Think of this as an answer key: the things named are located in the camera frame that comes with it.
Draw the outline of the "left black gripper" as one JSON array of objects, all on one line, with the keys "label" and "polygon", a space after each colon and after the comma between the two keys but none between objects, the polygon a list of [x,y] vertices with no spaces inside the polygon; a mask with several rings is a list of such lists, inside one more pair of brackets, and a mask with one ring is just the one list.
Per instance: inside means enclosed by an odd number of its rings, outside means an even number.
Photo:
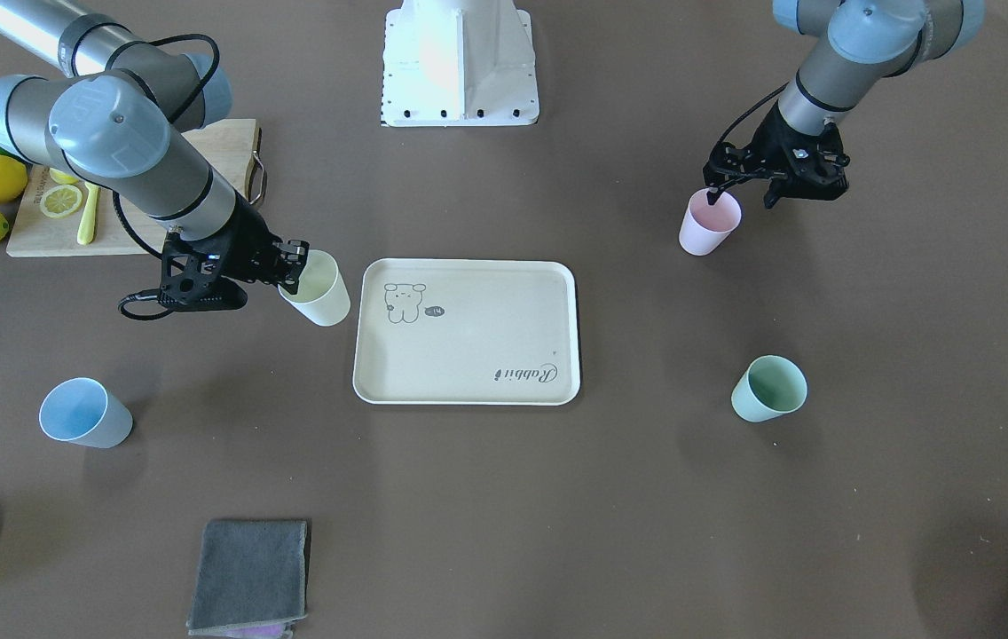
[{"label": "left black gripper", "polygon": [[708,154],[704,166],[706,202],[716,206],[731,187],[752,179],[766,179],[765,209],[781,199],[837,200],[848,190],[845,168],[850,163],[833,122],[818,135],[797,132],[772,108],[757,126],[754,138],[744,148],[732,145],[726,136],[754,113],[755,106],[736,118]]}]

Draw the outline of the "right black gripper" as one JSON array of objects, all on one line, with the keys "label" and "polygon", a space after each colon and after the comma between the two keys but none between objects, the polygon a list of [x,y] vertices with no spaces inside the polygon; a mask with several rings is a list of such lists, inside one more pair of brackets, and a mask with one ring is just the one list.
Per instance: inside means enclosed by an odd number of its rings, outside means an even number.
[{"label": "right black gripper", "polygon": [[167,233],[158,303],[173,312],[239,309],[246,294],[237,280],[297,295],[309,249],[306,241],[274,235],[251,203],[238,197],[232,217],[216,234],[188,241]]}]

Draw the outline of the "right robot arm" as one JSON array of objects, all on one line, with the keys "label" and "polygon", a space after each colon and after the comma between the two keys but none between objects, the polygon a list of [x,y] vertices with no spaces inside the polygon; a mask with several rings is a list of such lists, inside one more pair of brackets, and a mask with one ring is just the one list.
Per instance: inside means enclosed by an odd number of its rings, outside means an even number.
[{"label": "right robot arm", "polygon": [[231,113],[217,52],[171,54],[74,1],[0,1],[0,34],[62,73],[0,78],[0,147],[106,187],[166,230],[160,286],[120,312],[239,309],[245,282],[296,294],[308,243],[273,234],[184,137]]}]

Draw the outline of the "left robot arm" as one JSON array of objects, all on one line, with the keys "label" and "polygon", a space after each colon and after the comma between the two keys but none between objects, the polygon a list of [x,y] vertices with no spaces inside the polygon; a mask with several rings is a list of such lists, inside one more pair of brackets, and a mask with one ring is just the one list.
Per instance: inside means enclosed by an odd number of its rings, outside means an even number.
[{"label": "left robot arm", "polygon": [[815,37],[795,76],[768,94],[770,110],[746,146],[719,138],[703,169],[708,202],[752,179],[785,198],[836,200],[848,188],[838,125],[885,77],[963,47],[984,20],[982,1],[776,1],[777,23]]}]

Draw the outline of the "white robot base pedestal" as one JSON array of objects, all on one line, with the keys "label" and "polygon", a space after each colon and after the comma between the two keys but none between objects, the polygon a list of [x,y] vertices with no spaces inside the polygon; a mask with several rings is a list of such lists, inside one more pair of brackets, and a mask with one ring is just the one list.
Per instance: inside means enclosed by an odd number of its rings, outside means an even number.
[{"label": "white robot base pedestal", "polygon": [[382,60],[382,125],[538,121],[532,18],[512,1],[404,1],[386,13]]}]

